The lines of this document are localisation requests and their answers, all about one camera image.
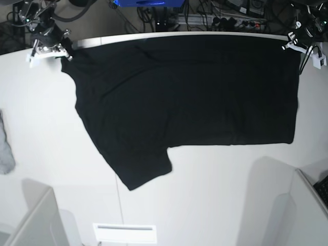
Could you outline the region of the black T-shirt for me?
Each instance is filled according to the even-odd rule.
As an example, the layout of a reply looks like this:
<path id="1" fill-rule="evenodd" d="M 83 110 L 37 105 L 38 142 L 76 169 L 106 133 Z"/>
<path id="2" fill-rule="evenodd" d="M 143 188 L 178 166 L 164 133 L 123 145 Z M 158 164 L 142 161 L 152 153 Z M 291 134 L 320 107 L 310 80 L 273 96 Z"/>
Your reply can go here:
<path id="1" fill-rule="evenodd" d="M 172 171 L 168 148 L 291 144 L 300 54 L 277 39 L 191 35 L 74 51 L 62 72 L 99 153 L 129 190 Z"/>

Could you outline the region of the blue box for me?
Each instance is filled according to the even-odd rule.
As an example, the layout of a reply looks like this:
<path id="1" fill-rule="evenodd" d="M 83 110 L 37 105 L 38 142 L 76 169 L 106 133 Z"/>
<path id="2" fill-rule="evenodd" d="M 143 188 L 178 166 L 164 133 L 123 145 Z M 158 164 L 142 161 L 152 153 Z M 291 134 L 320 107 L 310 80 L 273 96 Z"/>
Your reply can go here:
<path id="1" fill-rule="evenodd" d="M 120 7 L 181 7 L 184 0 L 114 0 Z"/>

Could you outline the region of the grey cloth at left edge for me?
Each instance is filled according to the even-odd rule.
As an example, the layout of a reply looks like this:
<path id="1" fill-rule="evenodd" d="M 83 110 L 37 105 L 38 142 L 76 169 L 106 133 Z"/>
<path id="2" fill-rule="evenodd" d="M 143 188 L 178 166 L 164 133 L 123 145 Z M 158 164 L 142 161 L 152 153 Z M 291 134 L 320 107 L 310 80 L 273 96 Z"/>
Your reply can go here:
<path id="1" fill-rule="evenodd" d="M 1 174 L 7 175 L 15 169 L 16 163 L 11 147 L 7 141 L 3 114 L 1 112 Z"/>

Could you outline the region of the black keyboard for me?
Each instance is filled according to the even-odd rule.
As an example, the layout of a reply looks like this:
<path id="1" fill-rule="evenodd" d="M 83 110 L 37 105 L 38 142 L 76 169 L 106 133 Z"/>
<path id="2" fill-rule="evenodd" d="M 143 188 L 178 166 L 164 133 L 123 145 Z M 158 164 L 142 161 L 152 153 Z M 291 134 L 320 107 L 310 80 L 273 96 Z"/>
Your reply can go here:
<path id="1" fill-rule="evenodd" d="M 328 176 L 313 185 L 325 207 L 328 207 Z"/>

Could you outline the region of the white partition panel right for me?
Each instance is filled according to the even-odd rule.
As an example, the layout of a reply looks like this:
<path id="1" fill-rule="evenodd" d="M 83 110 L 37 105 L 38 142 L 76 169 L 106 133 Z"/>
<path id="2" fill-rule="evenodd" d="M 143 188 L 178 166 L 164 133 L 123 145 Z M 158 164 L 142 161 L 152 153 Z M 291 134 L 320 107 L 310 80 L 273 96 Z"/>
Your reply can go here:
<path id="1" fill-rule="evenodd" d="M 327 245 L 327 208 L 300 169 L 274 200 L 262 245 Z"/>

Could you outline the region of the white partition panel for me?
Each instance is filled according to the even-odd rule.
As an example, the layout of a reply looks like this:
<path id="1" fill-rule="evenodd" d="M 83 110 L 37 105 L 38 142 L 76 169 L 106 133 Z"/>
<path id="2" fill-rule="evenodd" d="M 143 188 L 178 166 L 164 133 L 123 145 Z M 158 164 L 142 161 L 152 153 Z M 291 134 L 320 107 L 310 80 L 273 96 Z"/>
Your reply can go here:
<path id="1" fill-rule="evenodd" d="M 327 208 L 300 169 L 274 200 L 262 245 L 327 245 Z"/>
<path id="2" fill-rule="evenodd" d="M 83 245 L 74 215 L 60 209 L 54 189 L 32 179 L 1 193 L 1 245 Z"/>

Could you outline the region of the white partition panel left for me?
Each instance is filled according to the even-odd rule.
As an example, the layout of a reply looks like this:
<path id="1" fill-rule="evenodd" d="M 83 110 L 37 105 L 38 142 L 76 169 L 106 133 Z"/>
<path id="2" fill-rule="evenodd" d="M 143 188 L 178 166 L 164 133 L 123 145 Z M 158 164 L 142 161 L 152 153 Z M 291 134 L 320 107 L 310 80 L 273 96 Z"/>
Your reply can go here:
<path id="1" fill-rule="evenodd" d="M 1 245 L 83 245 L 74 215 L 60 209 L 54 189 L 32 179 L 1 193 Z"/>

